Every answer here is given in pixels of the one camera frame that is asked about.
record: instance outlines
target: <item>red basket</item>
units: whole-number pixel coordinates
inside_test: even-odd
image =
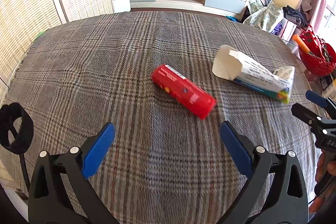
[[[331,74],[336,66],[336,53],[334,49],[315,34],[311,25],[308,26],[306,31],[300,34],[300,38],[308,46],[311,52],[316,55],[313,56],[305,53],[299,47],[301,60],[306,66],[307,70],[319,77]],[[326,50],[329,53],[330,62],[327,62],[322,54],[324,51],[323,47],[326,47]]]

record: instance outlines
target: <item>black velcro strap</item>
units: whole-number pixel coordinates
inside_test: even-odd
[[[17,132],[13,123],[22,118],[21,126]],[[15,141],[9,144],[8,131],[11,131]],[[0,144],[14,154],[25,153],[34,136],[34,124],[31,117],[19,103],[3,105],[0,109]]]

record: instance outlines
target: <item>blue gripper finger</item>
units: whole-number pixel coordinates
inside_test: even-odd
[[[307,90],[306,98],[309,101],[313,102],[315,105],[318,105],[321,108],[328,107],[328,100],[326,98],[318,95],[317,93],[311,91],[311,90]]]
[[[100,163],[105,158],[107,151],[114,141],[114,135],[113,124],[107,123],[85,158],[83,158],[82,174],[86,179],[97,172]]]
[[[250,179],[253,175],[252,158],[244,145],[238,139],[238,133],[230,126],[229,122],[223,122],[220,130],[220,137],[225,147],[229,151],[233,161],[235,162],[239,173]]]

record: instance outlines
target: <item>barcode label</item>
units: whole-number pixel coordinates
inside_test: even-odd
[[[187,79],[184,75],[180,74],[177,70],[174,70],[171,66],[166,65],[165,66],[167,69],[171,70],[173,73],[177,74],[178,76],[180,76],[183,80]]]

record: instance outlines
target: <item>metal screw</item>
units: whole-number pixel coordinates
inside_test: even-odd
[[[41,151],[40,153],[40,157],[43,158],[47,155],[47,152],[46,151]]]
[[[294,158],[296,156],[294,151],[288,151],[290,157]]]
[[[259,153],[264,153],[266,150],[265,148],[263,148],[262,146],[257,146],[256,150],[259,152]]]
[[[70,153],[71,154],[76,154],[79,151],[79,148],[77,146],[71,147]]]

